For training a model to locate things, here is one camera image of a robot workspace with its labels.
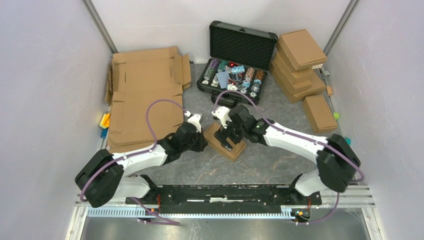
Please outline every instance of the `white wall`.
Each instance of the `white wall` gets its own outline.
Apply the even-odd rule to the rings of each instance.
[[[64,239],[111,53],[79,0],[0,7],[0,239]]]
[[[361,1],[326,69],[389,240],[422,239],[424,2]]]
[[[349,0],[92,0],[118,51],[177,45],[209,58],[209,24],[222,21],[276,34],[309,30],[324,48]]]

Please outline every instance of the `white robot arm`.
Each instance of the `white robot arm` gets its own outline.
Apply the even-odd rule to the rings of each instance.
[[[75,178],[81,195],[94,208],[115,198],[143,198],[151,189],[149,182],[142,176],[129,176],[149,167],[169,164],[185,151],[201,152],[208,145],[200,124],[201,115],[188,114],[187,122],[156,145],[114,154],[99,150]]]
[[[317,169],[301,174],[294,181],[295,190],[303,196],[310,196],[327,188],[339,193],[344,192],[356,172],[352,166],[322,144],[317,144],[318,142],[330,145],[342,152],[358,167],[361,164],[344,138],[337,134],[333,134],[330,138],[309,135],[269,120],[273,125],[271,126],[264,119],[256,120],[242,105],[231,110],[220,106],[215,112],[212,112],[212,115],[222,125],[214,136],[228,151],[231,151],[233,147],[227,138],[230,138],[235,144],[246,138],[252,143],[289,150],[316,164]]]

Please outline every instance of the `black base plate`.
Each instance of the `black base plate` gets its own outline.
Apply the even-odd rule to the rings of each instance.
[[[162,214],[271,214],[281,213],[281,205],[308,205],[306,197],[285,184],[162,185],[149,194],[155,197],[140,201],[157,205],[159,195]],[[312,205],[322,204],[319,192],[313,193],[310,200]],[[137,204],[129,197],[125,203]]]

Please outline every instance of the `stacked cardboard boxes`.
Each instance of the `stacked cardboard boxes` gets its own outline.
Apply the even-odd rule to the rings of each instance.
[[[269,71],[289,102],[321,94],[326,86],[313,67],[327,57],[306,29],[282,34]]]
[[[288,101],[303,100],[303,109],[314,133],[335,130],[336,120],[321,95],[326,86],[314,72],[326,62],[326,55],[306,29],[282,34],[276,47],[269,71]]]

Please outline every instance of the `small cardboard box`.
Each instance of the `small cardboard box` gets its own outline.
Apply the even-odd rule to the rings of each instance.
[[[290,103],[297,103],[302,101],[304,98],[314,95],[320,95],[326,89],[326,85],[321,81],[320,77],[318,77],[315,73],[311,75],[310,87],[302,92],[291,94],[288,90],[288,86],[284,81],[275,79],[279,87],[281,88],[284,95],[287,97]]]
[[[277,53],[275,54],[274,60],[272,60],[272,62],[275,63],[275,65],[287,77],[288,81],[291,84],[298,84],[303,81],[307,81],[311,77],[311,75],[314,73],[314,70],[312,70],[312,68],[310,67],[303,70],[292,72],[292,69],[288,67],[292,65],[289,59],[287,58],[286,54],[283,52],[283,50],[277,51]]]
[[[308,96],[302,105],[314,133],[329,133],[337,129],[336,120],[323,95]]]
[[[183,89],[191,82],[188,54],[179,55],[176,46],[115,53],[110,72],[105,98],[111,105],[108,144],[118,153],[151,143],[146,110],[159,99],[183,104]],[[161,139],[184,121],[183,111],[172,103],[159,102],[150,109],[149,121]]]
[[[295,70],[323,64],[327,56],[306,29],[280,35],[278,45],[284,50]]]
[[[213,148],[216,152],[224,156],[225,158],[231,160],[232,162],[235,162],[236,159],[242,154],[243,150],[246,147],[246,143],[242,140],[238,144],[235,144],[233,141],[231,141],[229,138],[227,138],[227,141],[231,144],[232,150],[228,151],[225,147],[223,147],[218,141],[218,139],[215,138],[214,134],[216,131],[218,131],[221,128],[221,125],[214,122],[205,132],[204,132],[204,139],[206,139],[207,145]]]
[[[311,87],[311,81],[305,80],[299,83],[291,84],[287,77],[280,71],[274,62],[271,62],[269,67],[269,72],[274,76],[276,81],[284,82],[283,85],[286,86],[287,91],[290,94],[298,94],[308,90]]]
[[[327,95],[330,97],[333,95],[333,88],[331,86],[327,86]]]

